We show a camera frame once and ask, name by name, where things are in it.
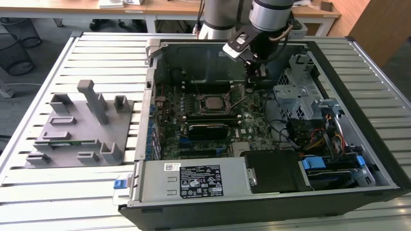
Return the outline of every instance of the barcode label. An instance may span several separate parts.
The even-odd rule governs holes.
[[[164,171],[180,171],[182,163],[166,163]]]

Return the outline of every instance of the wooden desk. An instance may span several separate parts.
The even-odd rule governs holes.
[[[196,2],[149,0],[145,13],[148,14],[149,21],[196,20],[199,8],[200,4]],[[294,7],[292,13],[296,19],[308,27],[308,35],[316,36],[327,36],[335,19],[342,16],[336,9],[332,12],[327,12],[315,10],[308,6]]]
[[[39,13],[107,13],[127,14],[125,11],[145,13],[148,0],[143,5],[124,5],[124,8],[100,9],[99,0],[0,0],[0,12]]]
[[[124,8],[99,9],[97,0],[0,0],[0,17],[25,18],[89,18],[144,19],[149,33],[155,33],[156,20],[196,20],[199,3],[180,0],[144,0],[143,5],[124,5]],[[316,36],[326,36],[334,21],[340,17],[334,12],[318,11],[310,7],[294,7],[298,20],[308,28],[316,24]]]
[[[183,0],[149,0],[147,4],[147,14],[176,14],[176,15],[198,15],[200,4]],[[292,13],[295,17],[331,17],[339,18],[340,12],[318,11],[308,6],[294,7]]]

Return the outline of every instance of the white sticker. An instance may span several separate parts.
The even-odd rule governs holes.
[[[143,11],[125,11],[125,13],[143,13]]]
[[[180,171],[182,163],[166,163],[164,171]]]

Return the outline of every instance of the warning label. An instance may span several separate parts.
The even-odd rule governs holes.
[[[223,196],[219,165],[180,167],[180,181],[183,199]]]

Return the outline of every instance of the blue tab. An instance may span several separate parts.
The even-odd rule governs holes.
[[[307,159],[303,160],[303,167],[304,167],[304,169],[310,169],[310,163],[308,163]]]
[[[127,189],[127,180],[115,180],[115,189]]]
[[[326,163],[322,157],[307,157],[303,160],[304,169],[326,168]]]
[[[360,166],[366,165],[366,160],[364,160],[364,158],[360,155],[358,155],[358,161],[359,161],[359,165]]]

